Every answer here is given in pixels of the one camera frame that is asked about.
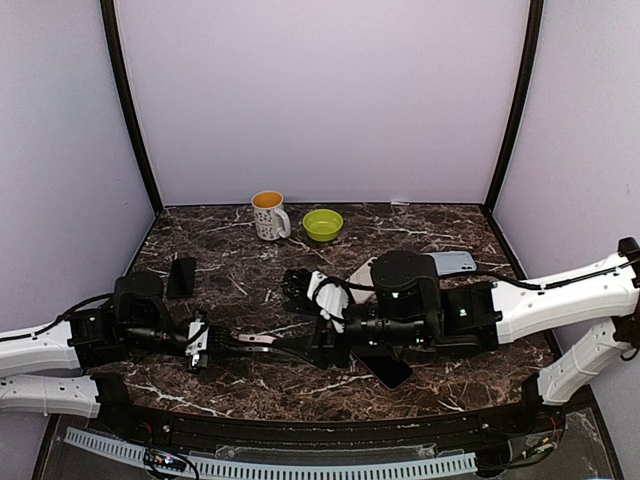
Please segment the pink phone case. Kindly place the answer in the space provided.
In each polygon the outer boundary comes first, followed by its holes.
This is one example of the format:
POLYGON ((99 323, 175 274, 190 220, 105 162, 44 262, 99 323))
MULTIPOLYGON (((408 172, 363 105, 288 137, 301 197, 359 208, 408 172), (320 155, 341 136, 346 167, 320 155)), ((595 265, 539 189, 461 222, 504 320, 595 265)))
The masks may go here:
POLYGON ((238 349, 250 353, 268 353, 273 352, 273 345, 277 341, 276 337, 269 335, 248 335, 241 334, 237 336, 240 342, 238 349))

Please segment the beige phone case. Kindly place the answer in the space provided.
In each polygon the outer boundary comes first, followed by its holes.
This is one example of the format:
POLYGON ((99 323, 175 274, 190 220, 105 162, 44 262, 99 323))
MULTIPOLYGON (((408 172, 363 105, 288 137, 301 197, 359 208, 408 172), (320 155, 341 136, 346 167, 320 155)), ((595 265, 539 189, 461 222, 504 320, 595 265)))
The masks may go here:
MULTIPOLYGON (((348 282, 355 285, 364 287, 372 287, 373 281, 371 279, 371 267, 377 260, 376 257, 371 257, 366 260, 358 269, 356 269, 348 278, 348 282)), ((356 304, 364 304, 374 299, 375 293, 373 290, 361 290, 351 287, 350 291, 356 304)))

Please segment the light blue phone case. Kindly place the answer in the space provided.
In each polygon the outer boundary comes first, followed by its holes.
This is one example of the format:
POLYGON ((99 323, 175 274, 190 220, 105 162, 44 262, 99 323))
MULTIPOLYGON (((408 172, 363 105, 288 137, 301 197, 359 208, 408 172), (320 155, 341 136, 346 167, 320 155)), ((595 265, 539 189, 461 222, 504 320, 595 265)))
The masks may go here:
POLYGON ((439 276, 468 273, 477 269, 473 256, 467 251, 445 251, 427 253, 434 259, 439 276))

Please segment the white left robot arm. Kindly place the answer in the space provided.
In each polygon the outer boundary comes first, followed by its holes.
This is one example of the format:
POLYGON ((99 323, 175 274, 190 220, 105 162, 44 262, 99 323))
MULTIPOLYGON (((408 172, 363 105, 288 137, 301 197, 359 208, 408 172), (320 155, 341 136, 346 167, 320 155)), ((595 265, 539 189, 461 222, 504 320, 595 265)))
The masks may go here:
POLYGON ((99 416, 120 436, 141 427, 118 376, 52 377, 52 370, 87 371, 127 359, 133 349, 185 357, 199 370, 216 355, 226 357, 243 342, 210 324, 204 315, 173 319, 154 272, 116 280, 111 293, 70 307, 53 322, 1 337, 1 410, 4 413, 99 416))

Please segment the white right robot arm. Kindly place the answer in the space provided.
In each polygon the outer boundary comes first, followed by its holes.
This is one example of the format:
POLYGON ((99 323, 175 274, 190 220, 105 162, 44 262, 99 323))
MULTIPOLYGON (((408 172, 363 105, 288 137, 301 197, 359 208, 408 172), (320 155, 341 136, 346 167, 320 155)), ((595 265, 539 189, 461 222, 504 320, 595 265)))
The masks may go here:
POLYGON ((362 273, 364 283, 287 271, 287 308, 317 323, 311 336, 278 340, 275 347, 321 369, 357 359, 394 390, 412 375, 407 352, 471 358, 592 321, 568 353, 524 384, 525 400, 510 413, 521 434, 534 432, 549 406, 566 403, 614 357, 631 360, 639 349, 639 246, 630 237, 601 261, 529 281, 476 270, 467 273, 466 285, 446 289, 433 256, 406 250, 370 260, 362 273))

